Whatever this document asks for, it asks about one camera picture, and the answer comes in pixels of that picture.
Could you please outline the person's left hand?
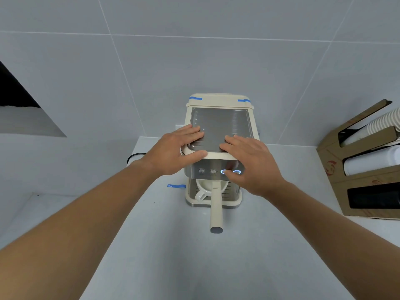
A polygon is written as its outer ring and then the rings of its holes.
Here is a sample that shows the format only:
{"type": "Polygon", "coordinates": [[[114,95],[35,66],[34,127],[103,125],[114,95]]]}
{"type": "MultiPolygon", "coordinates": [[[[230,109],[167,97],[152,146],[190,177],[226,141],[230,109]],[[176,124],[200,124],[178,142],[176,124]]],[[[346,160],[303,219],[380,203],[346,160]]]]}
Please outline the person's left hand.
{"type": "Polygon", "coordinates": [[[150,170],[155,177],[172,175],[183,169],[181,149],[188,144],[180,143],[180,135],[175,131],[163,135],[141,159],[139,164],[150,170]]]}

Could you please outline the cream drip tray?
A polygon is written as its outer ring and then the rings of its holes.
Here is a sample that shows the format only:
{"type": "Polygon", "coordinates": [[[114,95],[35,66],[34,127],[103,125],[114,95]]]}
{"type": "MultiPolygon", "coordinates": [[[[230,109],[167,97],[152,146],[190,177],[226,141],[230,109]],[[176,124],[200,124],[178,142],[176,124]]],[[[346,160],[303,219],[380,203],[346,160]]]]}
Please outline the cream drip tray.
{"type": "MultiPolygon", "coordinates": [[[[241,188],[230,181],[218,181],[221,184],[223,208],[234,209],[242,202],[241,188]]],[[[197,180],[188,178],[185,190],[186,203],[191,207],[211,207],[211,193],[202,200],[197,200],[196,195],[201,191],[197,180]]]]}

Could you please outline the person's right hand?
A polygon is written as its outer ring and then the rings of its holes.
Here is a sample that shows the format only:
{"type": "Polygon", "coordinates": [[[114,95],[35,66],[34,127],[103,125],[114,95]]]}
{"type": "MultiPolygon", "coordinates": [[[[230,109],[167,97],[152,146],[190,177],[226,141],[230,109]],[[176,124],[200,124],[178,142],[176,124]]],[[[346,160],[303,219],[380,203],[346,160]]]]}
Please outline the person's right hand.
{"type": "MultiPolygon", "coordinates": [[[[220,148],[224,150],[224,144],[220,144],[220,148]]],[[[240,174],[246,178],[246,184],[240,187],[253,195],[268,198],[288,186],[268,148],[267,153],[251,153],[250,150],[229,153],[244,167],[240,174]]]]}

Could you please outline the stack of smooth white cups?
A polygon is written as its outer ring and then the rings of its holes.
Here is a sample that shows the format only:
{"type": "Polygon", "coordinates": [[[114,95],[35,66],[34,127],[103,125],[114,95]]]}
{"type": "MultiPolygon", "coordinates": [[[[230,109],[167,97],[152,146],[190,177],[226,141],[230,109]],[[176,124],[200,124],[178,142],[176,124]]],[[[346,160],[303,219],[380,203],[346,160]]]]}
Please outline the stack of smooth white cups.
{"type": "Polygon", "coordinates": [[[400,146],[391,146],[348,158],[343,168],[346,176],[352,176],[397,165],[400,165],[400,146]]]}

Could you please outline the white coffee cup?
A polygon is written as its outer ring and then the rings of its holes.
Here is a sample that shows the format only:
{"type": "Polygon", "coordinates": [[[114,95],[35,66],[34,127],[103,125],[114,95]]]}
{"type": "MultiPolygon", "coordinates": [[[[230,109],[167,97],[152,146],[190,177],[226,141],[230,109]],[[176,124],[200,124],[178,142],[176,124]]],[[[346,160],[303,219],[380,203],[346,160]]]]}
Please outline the white coffee cup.
{"type": "Polygon", "coordinates": [[[195,199],[197,201],[203,201],[206,197],[212,197],[213,186],[220,186],[220,191],[226,190],[229,182],[228,181],[220,181],[220,180],[196,180],[198,192],[195,195],[195,199]]]}

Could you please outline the cream handled portafilter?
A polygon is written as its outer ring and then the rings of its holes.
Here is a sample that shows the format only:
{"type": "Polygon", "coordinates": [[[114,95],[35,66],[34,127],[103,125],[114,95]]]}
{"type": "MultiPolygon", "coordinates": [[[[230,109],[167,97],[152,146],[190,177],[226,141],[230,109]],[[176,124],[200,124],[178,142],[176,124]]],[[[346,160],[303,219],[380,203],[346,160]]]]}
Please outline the cream handled portafilter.
{"type": "Polygon", "coordinates": [[[213,186],[211,197],[210,232],[220,234],[223,232],[223,208],[220,186],[213,186]]]}

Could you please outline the cardboard cup dispenser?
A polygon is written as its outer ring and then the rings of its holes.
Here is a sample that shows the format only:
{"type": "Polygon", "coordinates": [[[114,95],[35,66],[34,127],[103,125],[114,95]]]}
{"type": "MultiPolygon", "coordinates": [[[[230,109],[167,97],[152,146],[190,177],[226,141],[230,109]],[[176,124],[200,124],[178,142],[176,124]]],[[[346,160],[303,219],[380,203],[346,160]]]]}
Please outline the cardboard cup dispenser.
{"type": "Polygon", "coordinates": [[[317,147],[339,206],[345,216],[400,220],[400,165],[346,176],[343,163],[351,157],[378,151],[398,138],[394,127],[387,127],[361,140],[340,144],[358,130],[349,127],[390,105],[386,99],[330,131],[317,147]]]}

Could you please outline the person's right forearm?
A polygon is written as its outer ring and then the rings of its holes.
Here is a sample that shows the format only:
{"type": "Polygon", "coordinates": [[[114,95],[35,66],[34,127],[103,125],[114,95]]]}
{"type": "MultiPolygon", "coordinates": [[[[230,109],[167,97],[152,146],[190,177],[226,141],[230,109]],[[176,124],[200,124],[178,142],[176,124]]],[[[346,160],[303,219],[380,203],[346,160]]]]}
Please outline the person's right forearm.
{"type": "Polygon", "coordinates": [[[264,197],[301,233],[354,299],[400,300],[400,247],[287,181],[264,197]]]}

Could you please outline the cream espresso machine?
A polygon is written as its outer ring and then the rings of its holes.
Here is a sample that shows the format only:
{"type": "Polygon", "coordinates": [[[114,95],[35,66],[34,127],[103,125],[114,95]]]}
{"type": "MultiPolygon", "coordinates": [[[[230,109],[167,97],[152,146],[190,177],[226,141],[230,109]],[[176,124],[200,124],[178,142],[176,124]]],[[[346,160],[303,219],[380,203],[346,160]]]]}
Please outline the cream espresso machine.
{"type": "Polygon", "coordinates": [[[185,124],[200,126],[204,136],[181,149],[183,155],[205,150],[208,155],[190,166],[184,168],[188,178],[195,180],[229,181],[224,170],[244,171],[243,165],[236,158],[223,151],[220,144],[225,136],[238,135],[259,140],[254,118],[254,107],[248,102],[238,102],[237,99],[248,99],[243,95],[234,94],[193,94],[203,100],[188,100],[185,124]]]}

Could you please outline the person's left forearm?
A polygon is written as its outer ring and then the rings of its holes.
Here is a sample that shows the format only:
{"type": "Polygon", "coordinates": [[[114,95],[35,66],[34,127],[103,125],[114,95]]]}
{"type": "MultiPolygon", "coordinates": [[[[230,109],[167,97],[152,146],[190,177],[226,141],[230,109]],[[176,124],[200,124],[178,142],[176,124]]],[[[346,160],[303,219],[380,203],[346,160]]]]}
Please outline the person's left forearm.
{"type": "Polygon", "coordinates": [[[0,300],[79,300],[129,213],[157,179],[149,156],[0,250],[0,300]]]}

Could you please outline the stack of ribbed paper cups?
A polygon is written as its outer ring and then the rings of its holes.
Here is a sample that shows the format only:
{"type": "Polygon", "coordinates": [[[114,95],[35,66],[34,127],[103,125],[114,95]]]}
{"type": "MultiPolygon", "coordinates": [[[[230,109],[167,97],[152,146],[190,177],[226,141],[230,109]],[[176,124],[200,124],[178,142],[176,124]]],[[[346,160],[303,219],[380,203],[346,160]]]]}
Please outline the stack of ribbed paper cups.
{"type": "Polygon", "coordinates": [[[398,138],[395,141],[392,141],[384,146],[393,146],[400,144],[400,107],[385,113],[382,116],[374,119],[366,126],[359,129],[353,135],[346,138],[341,144],[341,147],[347,146],[351,143],[354,143],[358,140],[361,140],[367,136],[370,136],[378,131],[384,130],[387,127],[394,127],[398,138]]]}

